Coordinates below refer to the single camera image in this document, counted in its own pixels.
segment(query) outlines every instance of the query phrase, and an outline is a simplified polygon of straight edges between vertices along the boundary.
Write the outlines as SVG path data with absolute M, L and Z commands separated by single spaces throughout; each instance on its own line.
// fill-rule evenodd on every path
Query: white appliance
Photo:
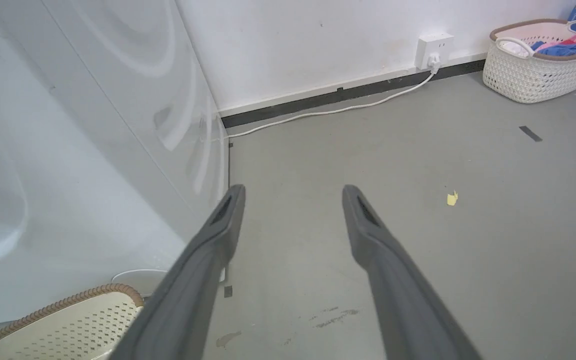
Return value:
M 174 0 L 0 0 L 0 322 L 156 287 L 227 148 Z

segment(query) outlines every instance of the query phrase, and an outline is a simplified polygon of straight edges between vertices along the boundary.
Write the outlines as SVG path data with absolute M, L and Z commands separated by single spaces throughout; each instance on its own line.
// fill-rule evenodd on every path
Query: floor stain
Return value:
M 313 326 L 313 328 L 325 328 L 326 326 L 329 326 L 330 324 L 334 324 L 336 322 L 340 322 L 342 321 L 343 318 L 347 317 L 348 315 L 357 315 L 359 314 L 359 310 L 356 309 L 350 309 L 350 310 L 343 310 L 341 316 L 338 317 L 333 317 L 332 319 L 329 319 L 326 322 L 322 322 L 322 323 L 318 323 L 317 325 Z
M 217 347 L 222 347 L 222 348 L 226 349 L 226 344 L 228 344 L 228 342 L 230 342 L 232 339 L 238 337 L 241 334 L 242 334 L 241 330 L 239 330 L 237 332 L 227 333 L 226 335 L 217 339 Z

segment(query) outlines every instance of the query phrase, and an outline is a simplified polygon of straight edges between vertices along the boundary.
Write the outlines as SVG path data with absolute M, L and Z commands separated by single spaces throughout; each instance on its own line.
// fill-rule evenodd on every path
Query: blue clothing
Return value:
M 551 57 L 571 57 L 576 55 L 576 43 L 570 45 L 554 45 L 547 48 L 542 48 L 542 50 L 537 51 L 539 54 L 550 55 Z
M 536 43 L 533 43 L 532 46 L 530 46 L 530 48 L 533 51 L 537 51 L 537 49 L 539 49 L 540 46 L 544 45 L 546 43 L 544 43 L 543 41 L 537 41 Z

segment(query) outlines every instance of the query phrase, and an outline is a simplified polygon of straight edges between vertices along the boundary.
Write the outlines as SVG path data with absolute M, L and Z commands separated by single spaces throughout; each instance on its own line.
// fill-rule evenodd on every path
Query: yellow paper scrap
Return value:
M 452 191 L 454 194 L 448 194 L 448 205 L 450 205 L 451 207 L 454 207 L 455 204 L 457 203 L 457 199 L 459 199 L 459 196 L 457 194 L 457 191 Z

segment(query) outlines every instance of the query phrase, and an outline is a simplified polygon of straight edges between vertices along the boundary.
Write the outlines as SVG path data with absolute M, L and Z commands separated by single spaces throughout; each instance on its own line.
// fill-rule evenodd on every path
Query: white baseboard trim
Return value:
M 478 52 L 476 54 L 464 55 L 460 57 L 452 58 L 448 61 L 445 66 L 455 66 L 460 64 L 466 64 L 469 62 L 476 62 L 478 60 L 486 59 L 487 52 Z M 279 95 L 275 97 L 265 98 L 256 102 L 251 102 L 244 105 L 236 105 L 231 107 L 226 107 L 224 109 L 219 109 L 219 114 L 221 117 L 233 116 L 236 114 L 241 114 L 245 112 L 251 112 L 253 110 L 263 109 L 267 107 L 273 107 L 274 105 L 290 103 L 295 100 L 302 100 L 307 98 L 312 98 L 313 96 L 329 94 L 331 92 L 337 91 L 339 88 L 352 89 L 356 87 L 361 87 L 363 85 L 383 82 L 385 80 L 391 80 L 396 78 L 401 78 L 402 76 L 413 75 L 416 73 L 423 73 L 423 70 L 417 69 L 415 66 L 409 66 L 406 68 L 400 68 L 397 70 L 391 70 L 384 73 L 378 73 L 376 75 L 369 75 L 360 77 L 352 80 L 345 80 L 341 82 L 336 82 L 334 84 L 329 84 L 325 86 L 320 86 L 317 88 L 307 89 L 304 91 L 297 91 L 293 93 L 287 93 L 285 95 Z

